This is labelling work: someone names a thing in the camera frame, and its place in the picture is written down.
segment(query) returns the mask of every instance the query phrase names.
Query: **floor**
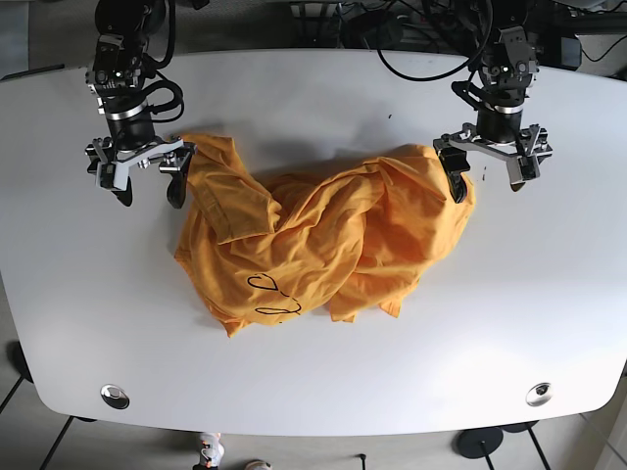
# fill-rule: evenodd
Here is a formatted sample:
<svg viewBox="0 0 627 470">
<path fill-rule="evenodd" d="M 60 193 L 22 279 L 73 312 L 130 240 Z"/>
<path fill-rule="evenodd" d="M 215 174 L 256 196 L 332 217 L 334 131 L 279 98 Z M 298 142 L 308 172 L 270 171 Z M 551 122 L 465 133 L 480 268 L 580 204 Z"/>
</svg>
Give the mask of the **floor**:
<svg viewBox="0 0 627 470">
<path fill-rule="evenodd" d="M 7 27 L 16 25 L 6 12 L 20 8 L 0 3 L 0 45 L 9 41 Z M 24 49 L 8 66 L 10 72 L 65 63 L 68 67 L 89 63 L 96 32 L 93 11 L 97 0 L 33 2 L 28 16 L 28 55 Z M 269 0 L 213 0 L 195 12 L 187 0 L 177 0 L 180 25 L 177 53 L 200 50 L 289 47 L 294 38 L 291 13 L 283 2 Z M 152 43 L 153 50 L 165 47 L 165 31 Z M 584 47 L 592 57 L 599 56 L 615 37 L 585 38 Z M 586 61 L 581 72 L 611 75 L 627 65 L 627 41 L 605 60 Z M 0 69 L 0 76 L 5 69 Z M 0 283 L 0 345 L 17 339 L 9 306 Z M 17 379 L 0 354 L 0 399 Z M 627 381 L 614 399 L 593 414 L 593 420 L 609 434 L 618 409 L 627 395 Z M 24 383 L 0 416 L 0 468 L 38 468 L 66 416 L 47 409 L 34 387 Z M 484 461 L 468 461 L 456 456 L 451 443 L 457 432 L 369 438 L 265 438 L 224 436 L 226 457 L 220 468 L 238 470 L 252 458 L 266 459 L 276 469 L 359 470 L 357 453 L 368 455 L 369 470 L 416 468 L 472 470 L 487 468 Z M 603 444 L 578 416 L 546 420 L 536 434 L 554 470 L 592 470 Z M 49 469 L 185 469 L 197 463 L 196 436 L 191 433 L 124 426 L 114 423 L 74 422 Z M 494 454 L 497 469 L 535 470 L 542 464 L 526 435 L 507 435 Z"/>
</svg>

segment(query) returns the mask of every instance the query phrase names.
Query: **white object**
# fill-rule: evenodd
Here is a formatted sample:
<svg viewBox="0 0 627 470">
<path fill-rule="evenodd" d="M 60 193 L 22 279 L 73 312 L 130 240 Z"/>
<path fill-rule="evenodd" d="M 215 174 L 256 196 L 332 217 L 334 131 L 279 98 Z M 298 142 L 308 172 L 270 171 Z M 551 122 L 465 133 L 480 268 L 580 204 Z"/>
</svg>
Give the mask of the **white object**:
<svg viewBox="0 0 627 470">
<path fill-rule="evenodd" d="M 246 465 L 244 470 L 272 470 L 272 466 L 267 462 L 257 460 Z"/>
<path fill-rule="evenodd" d="M 414 75 L 460 63 L 389 56 Z M 476 119 L 450 80 L 400 80 L 367 51 L 192 55 L 168 77 L 186 110 L 158 131 L 231 135 L 253 173 L 430 144 Z M 37 391 L 59 413 L 239 434 L 402 434 L 589 411 L 615 390 L 627 358 L 625 83 L 541 70 L 523 125 L 545 127 L 554 155 L 517 193 L 503 162 L 470 155 L 476 210 L 400 318 L 374 308 L 332 323 L 321 309 L 230 340 L 172 257 L 186 210 L 169 206 L 169 178 L 132 171 L 130 208 L 93 187 L 83 149 L 107 124 L 84 70 L 0 83 L 0 100 L 0 269 Z M 551 399 L 530 406 L 543 383 Z M 128 408 L 104 403 L 106 384 Z"/>
<path fill-rule="evenodd" d="M 224 458 L 224 446 L 219 442 L 220 433 L 201 433 L 200 464 L 218 468 Z"/>
</svg>

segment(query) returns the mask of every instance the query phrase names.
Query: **shoe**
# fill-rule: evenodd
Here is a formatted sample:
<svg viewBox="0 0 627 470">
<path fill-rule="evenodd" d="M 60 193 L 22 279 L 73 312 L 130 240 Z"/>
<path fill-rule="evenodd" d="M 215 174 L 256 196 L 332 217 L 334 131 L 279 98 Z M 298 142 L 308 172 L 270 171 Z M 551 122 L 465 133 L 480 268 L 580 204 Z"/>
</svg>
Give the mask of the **shoe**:
<svg viewBox="0 0 627 470">
<path fill-rule="evenodd" d="M 254 462 L 246 465 L 244 470 L 272 470 L 272 466 L 262 460 L 255 460 Z"/>
</svg>

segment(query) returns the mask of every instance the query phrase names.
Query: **black base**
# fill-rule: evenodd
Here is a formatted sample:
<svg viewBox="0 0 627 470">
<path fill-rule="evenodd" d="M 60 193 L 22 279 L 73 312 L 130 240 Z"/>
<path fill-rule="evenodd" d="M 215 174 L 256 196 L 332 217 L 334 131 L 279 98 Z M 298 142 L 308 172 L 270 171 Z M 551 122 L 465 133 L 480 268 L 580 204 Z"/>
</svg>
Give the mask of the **black base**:
<svg viewBox="0 0 627 470">
<path fill-rule="evenodd" d="M 528 423 L 516 423 L 516 424 L 506 424 L 505 426 L 499 426 L 506 433 L 518 434 L 524 433 L 529 428 L 533 428 L 538 421 L 529 421 Z"/>
<path fill-rule="evenodd" d="M 22 345 L 19 341 L 13 341 L 7 345 L 7 357 L 15 371 L 32 384 L 32 375 L 30 375 L 24 351 L 22 351 Z"/>
<path fill-rule="evenodd" d="M 503 442 L 500 428 L 480 428 L 462 431 L 454 442 L 456 453 L 465 458 L 484 458 Z"/>
</svg>

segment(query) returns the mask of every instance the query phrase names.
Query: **crumpled cloth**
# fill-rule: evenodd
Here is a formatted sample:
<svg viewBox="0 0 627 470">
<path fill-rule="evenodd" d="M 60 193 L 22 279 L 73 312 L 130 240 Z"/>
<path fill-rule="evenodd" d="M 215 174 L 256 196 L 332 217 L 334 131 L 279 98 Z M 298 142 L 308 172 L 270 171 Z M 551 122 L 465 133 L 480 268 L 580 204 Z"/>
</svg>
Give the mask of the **crumpled cloth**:
<svg viewBox="0 0 627 470">
<path fill-rule="evenodd" d="M 231 138 L 182 137 L 198 153 L 175 258 L 229 337 L 324 305 L 333 321 L 355 321 L 368 306 L 398 316 L 422 273 L 454 248 L 475 204 L 467 179 L 468 196 L 455 204 L 429 147 L 404 146 L 326 179 L 293 173 L 263 186 Z"/>
</svg>

